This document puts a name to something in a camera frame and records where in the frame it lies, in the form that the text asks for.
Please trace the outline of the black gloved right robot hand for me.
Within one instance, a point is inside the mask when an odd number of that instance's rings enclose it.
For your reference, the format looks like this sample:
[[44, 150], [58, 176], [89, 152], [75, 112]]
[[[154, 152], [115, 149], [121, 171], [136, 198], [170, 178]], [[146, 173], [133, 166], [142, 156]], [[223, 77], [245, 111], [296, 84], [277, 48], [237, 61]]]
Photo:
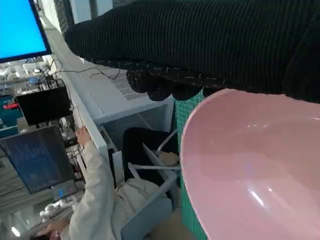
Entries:
[[222, 89], [320, 101], [317, 0], [137, 0], [64, 33], [152, 101]]

